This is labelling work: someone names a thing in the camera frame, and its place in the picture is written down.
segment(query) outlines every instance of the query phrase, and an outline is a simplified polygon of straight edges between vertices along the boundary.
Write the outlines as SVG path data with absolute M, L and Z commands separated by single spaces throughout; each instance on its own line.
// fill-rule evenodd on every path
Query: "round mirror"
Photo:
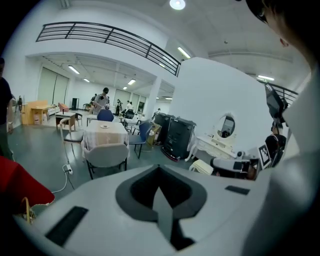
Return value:
M 235 120 L 230 115 L 224 115 L 220 118 L 216 131 L 221 138 L 228 138 L 235 130 Z

